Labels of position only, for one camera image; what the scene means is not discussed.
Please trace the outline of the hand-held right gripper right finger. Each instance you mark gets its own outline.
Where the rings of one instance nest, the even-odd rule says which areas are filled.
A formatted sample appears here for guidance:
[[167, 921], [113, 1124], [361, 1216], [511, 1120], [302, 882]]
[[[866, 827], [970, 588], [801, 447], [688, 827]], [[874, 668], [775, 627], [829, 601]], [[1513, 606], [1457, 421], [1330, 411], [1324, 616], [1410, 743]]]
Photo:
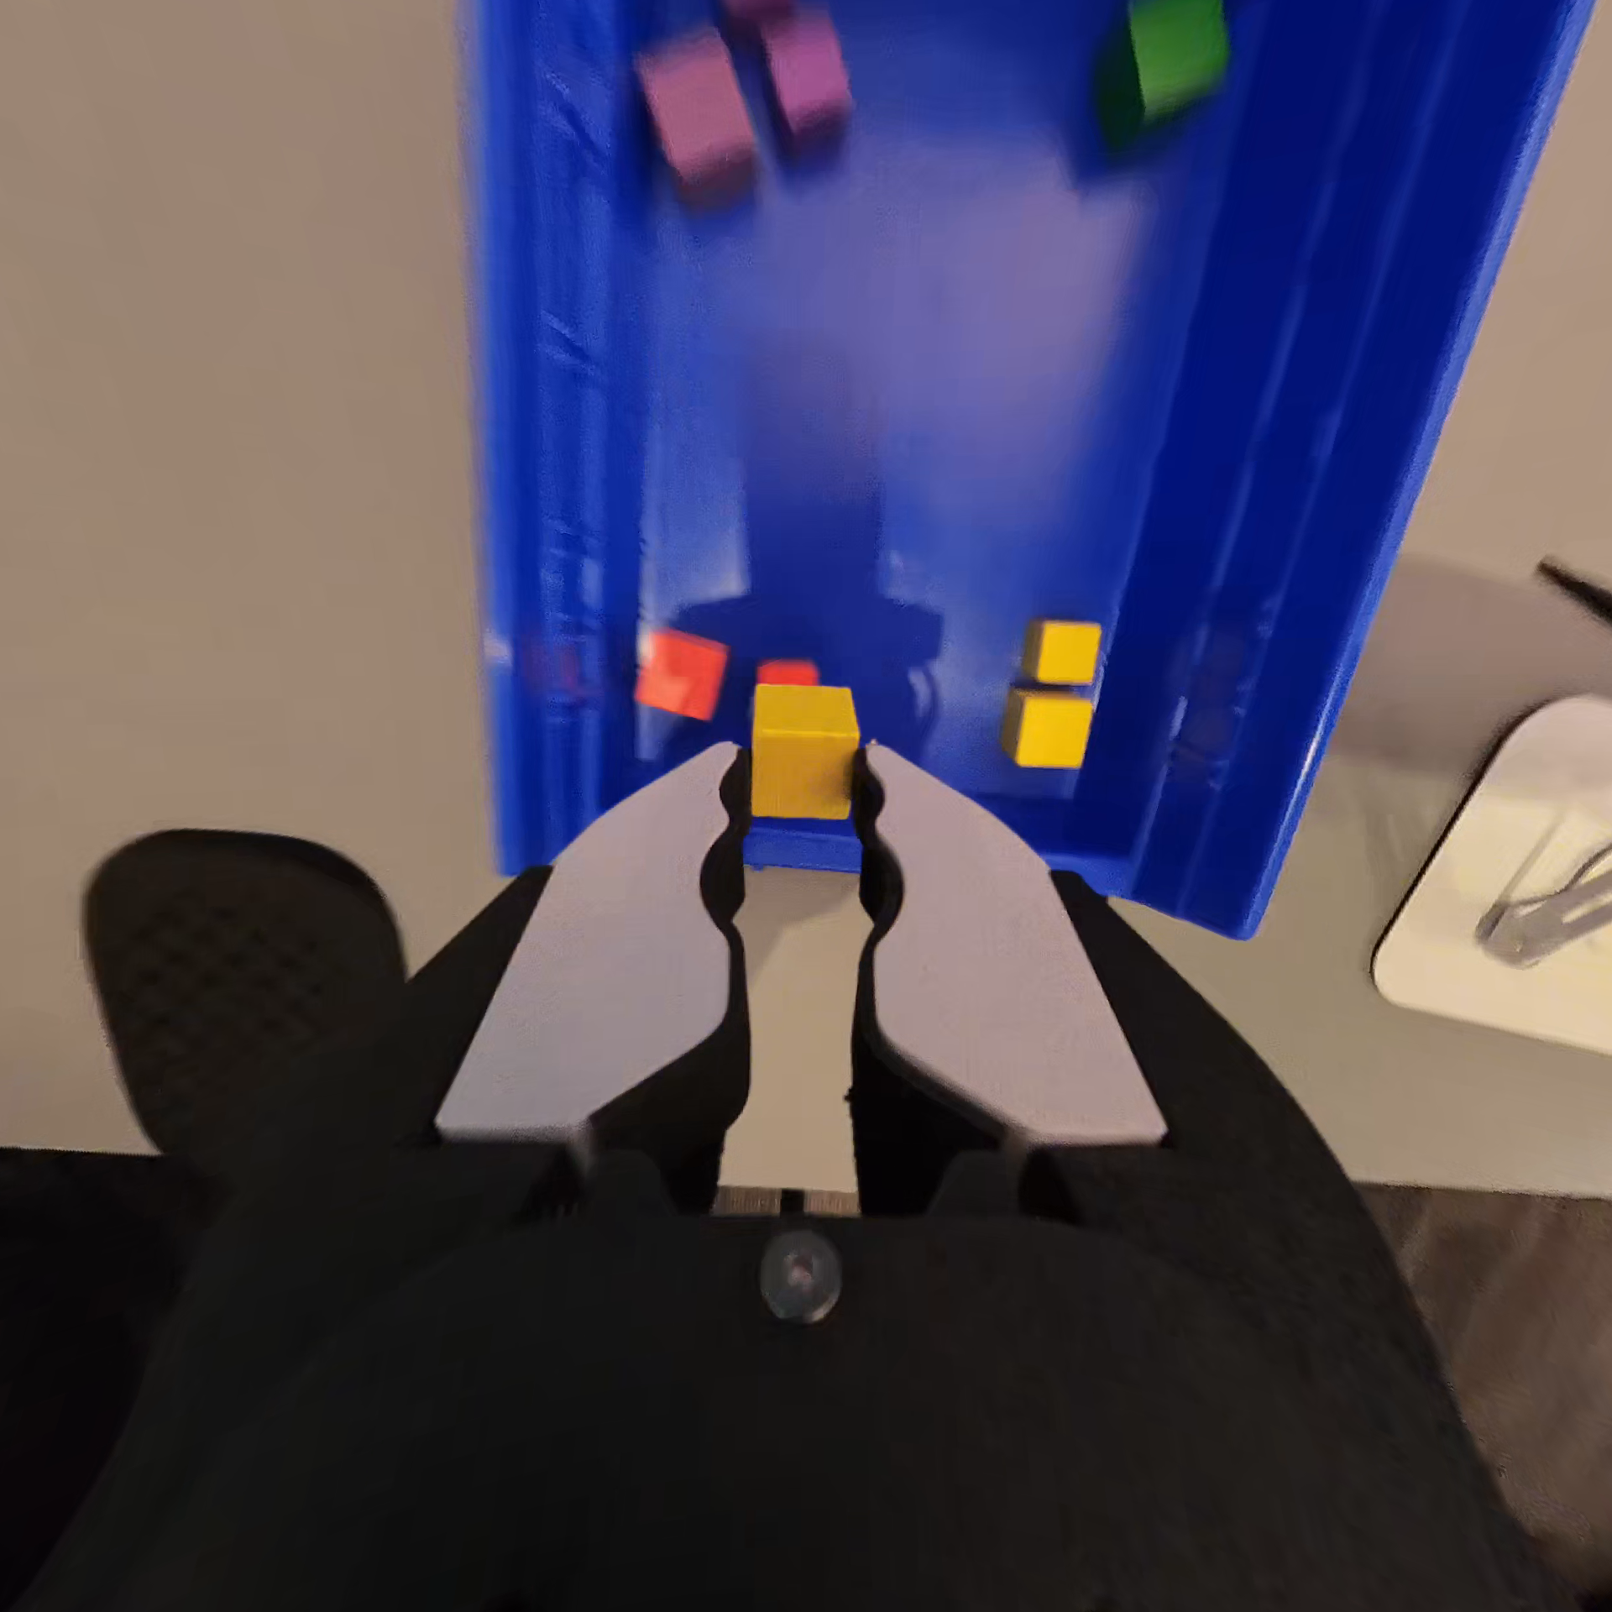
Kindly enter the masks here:
[[929, 1204], [960, 1153], [1154, 1149], [1165, 1115], [1052, 872], [1014, 829], [882, 743], [856, 757], [852, 1013], [860, 1204]]

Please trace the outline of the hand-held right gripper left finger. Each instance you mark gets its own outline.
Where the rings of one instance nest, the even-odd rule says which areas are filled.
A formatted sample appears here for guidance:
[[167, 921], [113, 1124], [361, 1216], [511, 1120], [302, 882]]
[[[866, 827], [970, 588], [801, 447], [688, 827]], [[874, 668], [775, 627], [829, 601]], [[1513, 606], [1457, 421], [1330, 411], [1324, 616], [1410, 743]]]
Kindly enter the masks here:
[[638, 1150], [679, 1209], [714, 1209], [752, 1087], [748, 784], [748, 751], [719, 739], [567, 845], [433, 1115], [442, 1139], [549, 1142], [581, 1171]]

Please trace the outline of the yellow wooden cube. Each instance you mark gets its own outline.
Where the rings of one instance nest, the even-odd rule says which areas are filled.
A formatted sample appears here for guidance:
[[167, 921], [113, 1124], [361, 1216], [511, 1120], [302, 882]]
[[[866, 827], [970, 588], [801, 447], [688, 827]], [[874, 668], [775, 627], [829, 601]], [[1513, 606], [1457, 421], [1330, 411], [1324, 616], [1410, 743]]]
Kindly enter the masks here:
[[849, 818], [860, 747], [849, 688], [759, 683], [752, 731], [757, 818]]
[[1041, 688], [1093, 688], [1102, 642], [1097, 618], [1034, 616], [1023, 633], [1019, 677]]
[[1080, 769], [1093, 728], [1093, 699], [1063, 688], [1010, 688], [1000, 747], [1023, 769]]

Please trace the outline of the blue plastic bin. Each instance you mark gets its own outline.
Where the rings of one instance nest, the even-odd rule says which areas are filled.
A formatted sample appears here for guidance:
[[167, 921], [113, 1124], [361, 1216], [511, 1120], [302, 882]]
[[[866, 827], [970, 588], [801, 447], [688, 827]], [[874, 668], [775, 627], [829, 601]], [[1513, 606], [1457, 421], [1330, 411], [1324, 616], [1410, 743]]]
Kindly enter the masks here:
[[[714, 1], [466, 1], [493, 862], [552, 862], [808, 658], [1059, 868], [1273, 898], [1590, 1], [1229, 1], [1104, 147], [1121, 1], [823, 1], [842, 141], [685, 207], [637, 55]], [[1000, 747], [1102, 621], [1080, 769]], [[714, 721], [638, 642], [730, 647]]]

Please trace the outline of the green wooden cube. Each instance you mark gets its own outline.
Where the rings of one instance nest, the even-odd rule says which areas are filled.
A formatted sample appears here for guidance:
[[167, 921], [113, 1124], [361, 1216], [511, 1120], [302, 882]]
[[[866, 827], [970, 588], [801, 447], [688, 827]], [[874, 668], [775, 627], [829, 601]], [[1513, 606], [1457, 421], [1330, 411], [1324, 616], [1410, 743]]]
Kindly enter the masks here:
[[1230, 63], [1225, 1], [1121, 1], [1093, 60], [1104, 147], [1130, 151], [1221, 91]]

